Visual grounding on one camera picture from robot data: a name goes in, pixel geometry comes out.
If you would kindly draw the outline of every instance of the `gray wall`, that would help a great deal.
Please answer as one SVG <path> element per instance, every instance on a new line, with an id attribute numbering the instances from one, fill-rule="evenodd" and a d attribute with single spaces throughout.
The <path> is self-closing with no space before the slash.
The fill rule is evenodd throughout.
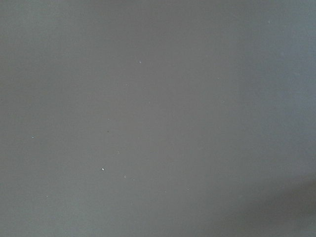
<path id="1" fill-rule="evenodd" d="M 3 0 L 0 236 L 314 236 L 315 12 Z"/>

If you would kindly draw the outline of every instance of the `gray surface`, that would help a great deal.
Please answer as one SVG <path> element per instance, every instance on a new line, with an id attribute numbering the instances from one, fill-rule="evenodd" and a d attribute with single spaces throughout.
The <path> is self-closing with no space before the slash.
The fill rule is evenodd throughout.
<path id="1" fill-rule="evenodd" d="M 0 236 L 315 236 L 315 12 L 1 1 Z"/>

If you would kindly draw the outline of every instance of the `plain gray background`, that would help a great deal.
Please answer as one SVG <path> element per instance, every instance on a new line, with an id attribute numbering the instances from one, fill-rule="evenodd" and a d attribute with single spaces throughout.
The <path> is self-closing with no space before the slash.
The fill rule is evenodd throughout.
<path id="1" fill-rule="evenodd" d="M 315 12 L 1 1 L 0 236 L 316 236 Z"/>

